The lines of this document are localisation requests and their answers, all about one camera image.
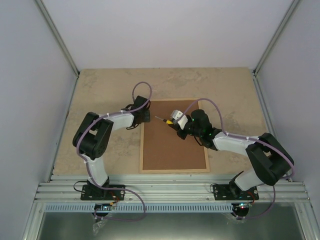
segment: ventilation grille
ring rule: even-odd
[[[95,203],[47,203],[47,213],[92,213]],[[146,203],[147,213],[231,213],[231,203]],[[118,203],[101,206],[98,213],[142,213],[141,203]]]

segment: wooden frame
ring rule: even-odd
[[[195,101],[198,98],[188,97],[188,98],[162,98],[162,99],[152,99],[152,102],[167,102],[167,101]],[[201,109],[201,101],[198,101],[198,108]],[[209,173],[210,163],[208,156],[208,149],[203,147],[204,159],[206,168],[203,169],[164,169],[164,170],[143,170],[144,165],[144,137],[145,137],[145,124],[141,124],[141,137],[140,137],[140,161],[139,161],[139,172],[141,174],[179,174],[179,173]]]

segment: aluminum frame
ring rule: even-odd
[[[112,184],[125,184],[136,191],[146,203],[238,203],[240,201],[215,201],[210,184],[226,184],[233,175],[162,174],[162,175],[111,175]],[[86,180],[85,175],[53,175],[50,182],[40,183],[27,222],[23,240],[37,239],[48,203],[107,203],[108,201],[81,201],[80,193],[73,190],[75,182]],[[291,203],[307,240],[320,239],[319,227],[303,182],[280,180],[276,185],[276,203]],[[258,186],[259,203],[271,202],[271,186]],[[123,203],[138,203],[137,198],[126,193]]]

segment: white robotic arm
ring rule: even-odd
[[[131,113],[126,113],[124,111],[122,114],[105,117],[104,119],[113,122],[112,130],[111,130],[111,132],[113,132],[121,128],[131,127],[134,122],[134,118],[135,118],[134,115],[132,115]],[[90,172],[94,177],[95,182],[100,186],[105,184],[109,177],[107,172],[105,171],[103,155],[95,159],[91,159],[89,156],[85,155],[84,153],[82,153],[82,156],[84,156],[87,159]],[[90,177],[88,180],[92,184],[94,184]]]
[[[72,144],[77,147],[78,141],[87,128],[99,117],[106,116],[99,120],[88,132],[79,145],[79,153],[86,159],[87,168],[91,173],[94,181],[99,186],[106,186],[109,184],[109,177],[105,171],[103,154],[107,149],[111,132],[121,128],[133,129],[141,123],[150,121],[150,102],[138,111],[134,109],[140,108],[145,102],[146,98],[138,96],[133,104],[126,106],[118,114],[104,114],[98,115],[94,112],[88,112],[84,117],[78,131],[76,132]],[[91,184],[95,184],[91,177],[88,178]]]
[[[264,147],[262,144],[252,139],[260,140],[281,151],[291,162],[294,161],[284,150],[281,144],[270,133],[261,136],[247,137],[239,139],[225,134],[221,129],[212,127],[208,116],[202,109],[193,111],[190,115],[183,115],[179,110],[171,114],[172,124],[168,124],[175,129],[181,139],[187,135],[199,138],[202,145],[215,151],[229,151],[244,155],[250,159],[251,169],[240,172],[229,183],[230,191],[237,198],[252,187],[267,184],[273,186],[276,182],[290,170],[287,161],[276,152]]]

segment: robotic arm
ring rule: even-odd
[[[224,200],[243,199],[244,196],[248,195],[248,190],[252,189],[252,192],[254,192],[255,189],[253,188],[258,185],[275,185],[291,169],[283,157],[268,147],[249,140],[249,138],[244,140],[229,137],[221,129],[212,127],[208,115],[202,109],[194,110],[190,115],[183,115],[181,111],[175,110],[172,112],[171,121],[168,121],[168,123],[169,127],[173,128],[183,140],[187,135],[194,136],[195,138],[199,138],[202,146],[208,149],[229,151],[249,157],[252,169],[237,174],[229,182],[229,185],[221,187],[215,184],[214,196],[216,200],[219,199],[218,194],[223,195],[225,197]],[[291,156],[272,134],[264,133],[261,136],[254,136],[252,138],[259,139],[278,149],[294,164]]]
[[[146,101],[146,98],[137,96],[137,98],[134,100],[134,103],[123,108],[120,114],[110,116],[107,114],[107,117],[99,120],[81,141],[79,153],[87,160],[87,168],[89,168],[89,172],[92,174],[94,181],[99,186],[104,188],[110,187],[110,180],[105,171],[103,154],[107,149],[111,132],[121,128],[131,130],[136,128],[141,123],[150,122],[150,101],[143,108],[137,111],[129,112],[141,107]],[[74,147],[77,147],[79,139],[86,129],[93,123],[93,121],[102,116],[104,115],[98,115],[94,112],[88,112],[86,114],[79,129],[73,137],[72,144]],[[97,198],[99,200],[107,200],[108,198],[105,191],[100,190],[95,186],[91,177],[88,178],[87,186],[84,186],[82,192],[85,192],[84,195],[81,195],[81,199],[83,198],[83,200],[85,200],[86,197],[89,197],[90,200],[95,200]]]

